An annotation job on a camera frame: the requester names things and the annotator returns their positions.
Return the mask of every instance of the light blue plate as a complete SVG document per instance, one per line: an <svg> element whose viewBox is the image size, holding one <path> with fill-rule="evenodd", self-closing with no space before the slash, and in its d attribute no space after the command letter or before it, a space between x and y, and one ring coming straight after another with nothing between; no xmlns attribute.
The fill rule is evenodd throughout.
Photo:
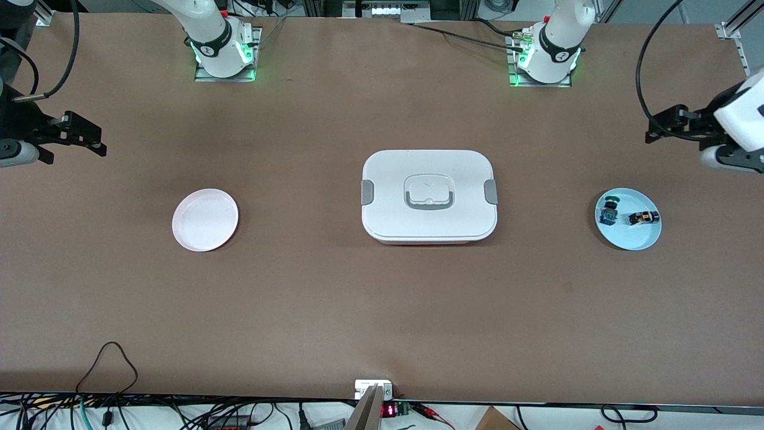
<svg viewBox="0 0 764 430"><path fill-rule="evenodd" d="M612 226L600 223L600 210L605 206L606 196L620 198L617 208L618 218ZM646 210L654 210L660 213L656 204L645 194L631 188L614 188L602 194L600 200L597 201L597 206L594 208L594 222L608 242L629 251L641 251L658 241L663 226L662 214L660 221L655 224L629 225L629 215Z"/></svg>

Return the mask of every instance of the green led light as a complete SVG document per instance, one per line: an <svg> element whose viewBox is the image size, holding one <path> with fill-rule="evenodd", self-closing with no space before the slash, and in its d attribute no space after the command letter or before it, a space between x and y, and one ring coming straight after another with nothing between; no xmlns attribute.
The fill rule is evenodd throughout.
<svg viewBox="0 0 764 430"><path fill-rule="evenodd" d="M245 63L249 63L252 60L252 48L247 47L247 52L244 52L244 47L241 46L240 43L235 43L236 50L239 51L239 55L241 55L241 60Z"/></svg>

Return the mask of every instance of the container lid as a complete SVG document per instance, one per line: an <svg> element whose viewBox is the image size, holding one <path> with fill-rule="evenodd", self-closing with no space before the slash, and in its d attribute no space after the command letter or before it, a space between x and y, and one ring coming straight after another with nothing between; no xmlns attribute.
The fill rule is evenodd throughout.
<svg viewBox="0 0 764 430"><path fill-rule="evenodd" d="M475 151L379 151L364 165L361 205L383 241L483 239L497 222L493 168Z"/></svg>

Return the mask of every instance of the gray latch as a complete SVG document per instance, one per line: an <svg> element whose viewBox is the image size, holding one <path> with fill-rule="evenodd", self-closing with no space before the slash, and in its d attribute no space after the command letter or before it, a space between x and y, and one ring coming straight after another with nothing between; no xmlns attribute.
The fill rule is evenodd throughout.
<svg viewBox="0 0 764 430"><path fill-rule="evenodd" d="M374 182L364 179L361 181L361 206L374 201Z"/></svg>
<svg viewBox="0 0 764 430"><path fill-rule="evenodd" d="M489 179L483 183L483 192L485 193L485 201L490 204L499 204L499 197L496 194L496 181Z"/></svg>

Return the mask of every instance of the connector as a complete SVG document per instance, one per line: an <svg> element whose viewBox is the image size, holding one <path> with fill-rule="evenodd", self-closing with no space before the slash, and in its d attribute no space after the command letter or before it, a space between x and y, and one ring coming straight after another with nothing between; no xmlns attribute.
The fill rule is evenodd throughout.
<svg viewBox="0 0 764 430"><path fill-rule="evenodd" d="M432 409L428 408L427 406L424 406L421 403L413 403L413 402L410 403L410 406L411 406L411 410L413 410L414 412L420 414L421 416L423 416L423 417L425 417L427 419L431 419L433 421L436 421L435 420L435 415L437 415L437 414L433 415L433 413L435 411L433 411Z"/></svg>
<svg viewBox="0 0 764 430"><path fill-rule="evenodd" d="M103 412L103 417L101 417L101 425L104 428L106 428L113 422L114 422L114 414L112 413L112 411Z"/></svg>

